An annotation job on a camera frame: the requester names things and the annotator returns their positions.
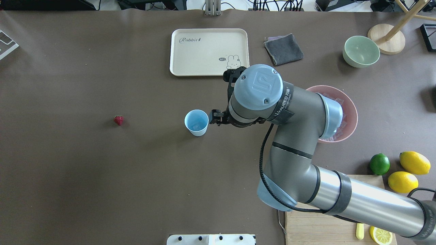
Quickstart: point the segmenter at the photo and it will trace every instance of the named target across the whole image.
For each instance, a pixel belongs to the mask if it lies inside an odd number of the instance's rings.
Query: bowl
[[[364,68],[378,61],[380,50],[373,40],[364,36],[352,36],[345,42],[342,56],[349,65]]]
[[[314,93],[320,93],[323,96],[338,102],[342,106],[343,117],[341,125],[337,129],[335,135],[328,139],[318,139],[320,143],[334,143],[346,140],[350,137],[357,127],[358,114],[353,101],[341,90],[327,86],[317,85],[306,89]]]

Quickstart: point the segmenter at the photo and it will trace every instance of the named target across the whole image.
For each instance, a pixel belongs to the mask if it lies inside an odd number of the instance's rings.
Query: gray cloth
[[[286,36],[269,37],[264,44],[274,65],[283,65],[304,57],[292,33]]]

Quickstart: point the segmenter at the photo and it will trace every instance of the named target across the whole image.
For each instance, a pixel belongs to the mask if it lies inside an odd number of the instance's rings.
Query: round wooden disc
[[[406,44],[406,39],[401,31],[397,32],[391,40],[383,40],[383,37],[386,36],[392,28],[394,28],[394,26],[389,24],[378,24],[369,29],[368,38],[377,44],[380,52],[383,54],[398,54],[404,49]]]

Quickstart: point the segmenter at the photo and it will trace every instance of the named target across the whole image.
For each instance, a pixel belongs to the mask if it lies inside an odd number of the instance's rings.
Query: yellow knife handle
[[[364,237],[364,228],[362,223],[357,223],[356,226],[356,237],[359,240],[362,240]]]

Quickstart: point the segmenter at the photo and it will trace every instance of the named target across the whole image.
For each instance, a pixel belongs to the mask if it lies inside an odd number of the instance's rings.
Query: strawberry
[[[121,126],[121,124],[123,124],[123,116],[115,116],[115,118],[113,119],[114,122],[116,122],[116,124],[118,124],[119,126]]]

